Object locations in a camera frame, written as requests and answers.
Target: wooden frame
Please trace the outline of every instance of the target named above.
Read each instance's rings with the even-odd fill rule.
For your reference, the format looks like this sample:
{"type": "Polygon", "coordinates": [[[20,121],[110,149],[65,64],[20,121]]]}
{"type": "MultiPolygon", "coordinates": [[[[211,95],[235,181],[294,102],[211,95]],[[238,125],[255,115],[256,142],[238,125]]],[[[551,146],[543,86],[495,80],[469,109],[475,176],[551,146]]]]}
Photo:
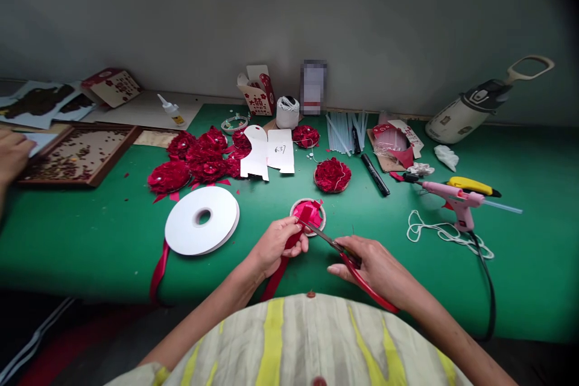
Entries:
{"type": "Polygon", "coordinates": [[[66,130],[61,132],[49,145],[47,145],[42,151],[36,154],[31,160],[28,167],[34,166],[36,163],[42,161],[44,158],[51,155],[56,149],[63,145],[72,134],[78,131],[127,131],[127,134],[120,141],[120,143],[110,152],[108,156],[104,158],[98,167],[95,168],[94,173],[88,179],[25,179],[20,178],[18,184],[20,185],[52,185],[52,186],[77,186],[77,187],[98,187],[101,182],[111,169],[116,165],[122,155],[127,151],[130,145],[139,137],[142,133],[142,129],[137,126],[132,125],[120,125],[120,124],[75,124],[68,127],[66,130]]]}

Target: yellow utility knife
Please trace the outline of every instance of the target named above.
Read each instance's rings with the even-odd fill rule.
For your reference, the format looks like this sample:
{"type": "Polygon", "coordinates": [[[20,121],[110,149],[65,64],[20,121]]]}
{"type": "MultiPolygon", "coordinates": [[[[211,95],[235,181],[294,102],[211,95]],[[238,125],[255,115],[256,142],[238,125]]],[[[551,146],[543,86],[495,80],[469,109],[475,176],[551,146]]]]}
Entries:
{"type": "Polygon", "coordinates": [[[485,196],[501,197],[502,194],[491,186],[464,177],[452,177],[447,185],[460,188],[465,192],[477,192],[485,196]]]}

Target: hot glue gun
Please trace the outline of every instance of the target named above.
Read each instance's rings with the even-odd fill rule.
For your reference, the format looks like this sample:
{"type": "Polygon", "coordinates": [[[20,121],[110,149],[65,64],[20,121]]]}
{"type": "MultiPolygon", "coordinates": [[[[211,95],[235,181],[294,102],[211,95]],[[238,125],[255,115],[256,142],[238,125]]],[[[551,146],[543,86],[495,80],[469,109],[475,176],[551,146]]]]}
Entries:
{"type": "MultiPolygon", "coordinates": [[[[405,173],[403,178],[406,182],[415,183],[421,185],[422,188],[429,193],[433,193],[440,196],[446,200],[443,208],[448,208],[453,210],[457,214],[457,222],[454,226],[462,232],[470,232],[475,228],[475,222],[472,219],[472,213],[470,208],[478,208],[482,204],[491,205],[503,210],[511,211],[517,214],[521,214],[523,210],[518,208],[513,208],[510,206],[498,204],[496,202],[491,202],[485,199],[484,195],[477,193],[475,191],[469,191],[466,193],[463,189],[455,187],[454,185],[440,184],[430,181],[420,181],[417,175],[412,175],[410,173],[405,173]]],[[[476,183],[466,178],[462,179],[470,181],[471,183],[476,183]]]]}

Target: red scissors handle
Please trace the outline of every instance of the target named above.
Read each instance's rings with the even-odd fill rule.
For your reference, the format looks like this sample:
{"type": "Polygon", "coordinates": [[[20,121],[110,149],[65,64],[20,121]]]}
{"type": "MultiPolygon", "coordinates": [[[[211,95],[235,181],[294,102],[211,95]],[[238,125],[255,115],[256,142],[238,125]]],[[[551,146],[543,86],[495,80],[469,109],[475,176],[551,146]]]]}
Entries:
{"type": "Polygon", "coordinates": [[[362,279],[362,276],[360,276],[360,274],[358,273],[358,270],[356,270],[356,268],[352,264],[352,261],[350,261],[350,258],[348,258],[348,255],[346,255],[344,252],[340,252],[340,256],[342,258],[342,261],[344,261],[348,270],[350,270],[350,273],[352,274],[354,279],[356,279],[356,282],[358,283],[358,285],[360,285],[360,287],[365,292],[368,293],[368,295],[372,298],[372,300],[374,300],[381,307],[383,307],[387,311],[392,312],[393,314],[397,314],[398,312],[400,312],[400,309],[398,309],[392,303],[388,302],[383,297],[381,297],[376,291],[374,291],[370,287],[370,285],[368,285],[368,283],[366,283],[366,281],[364,279],[362,279]]]}

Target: yellow stripe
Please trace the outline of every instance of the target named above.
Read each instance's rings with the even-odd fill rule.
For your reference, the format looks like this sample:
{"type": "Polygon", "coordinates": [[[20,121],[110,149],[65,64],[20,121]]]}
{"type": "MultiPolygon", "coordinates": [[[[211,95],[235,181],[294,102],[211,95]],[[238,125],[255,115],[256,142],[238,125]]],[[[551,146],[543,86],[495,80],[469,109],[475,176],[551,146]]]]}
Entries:
{"type": "Polygon", "coordinates": [[[264,323],[264,355],[261,358],[256,386],[279,385],[279,370],[282,365],[283,299],[274,299],[267,304],[264,323]]]}
{"type": "Polygon", "coordinates": [[[352,326],[354,326],[354,331],[356,332],[356,341],[358,343],[358,347],[362,351],[362,355],[366,360],[366,365],[368,366],[368,375],[370,376],[370,384],[372,385],[379,385],[379,384],[387,384],[382,371],[380,370],[380,366],[372,357],[372,353],[366,347],[366,343],[358,330],[358,325],[356,324],[356,320],[354,319],[354,314],[352,313],[352,308],[348,305],[348,310],[350,311],[350,318],[352,319],[352,326]]]}
{"type": "Polygon", "coordinates": [[[193,350],[193,354],[187,361],[185,365],[185,371],[183,371],[183,378],[181,379],[181,386],[189,386],[191,384],[191,379],[193,378],[193,372],[195,372],[195,365],[197,364],[197,355],[199,354],[199,347],[205,337],[201,338],[197,343],[197,347],[193,350]]]}
{"type": "Polygon", "coordinates": [[[213,378],[215,377],[216,372],[217,372],[217,361],[215,361],[215,363],[213,364],[213,368],[211,368],[211,374],[209,374],[209,380],[207,380],[205,386],[211,386],[213,384],[213,378]]]}
{"type": "Polygon", "coordinates": [[[402,360],[396,351],[394,341],[388,332],[386,322],[382,317],[382,328],[384,329],[384,351],[386,352],[386,363],[388,364],[388,385],[406,385],[406,372],[402,360]]]}
{"type": "Polygon", "coordinates": [[[159,371],[155,372],[153,386],[161,386],[163,383],[165,383],[169,375],[171,375],[171,372],[167,368],[161,367],[159,371]]]}
{"type": "Polygon", "coordinates": [[[457,372],[454,370],[454,364],[448,357],[446,357],[446,355],[442,351],[436,349],[436,352],[438,353],[440,363],[442,364],[442,367],[445,370],[449,386],[456,386],[457,372]]]}

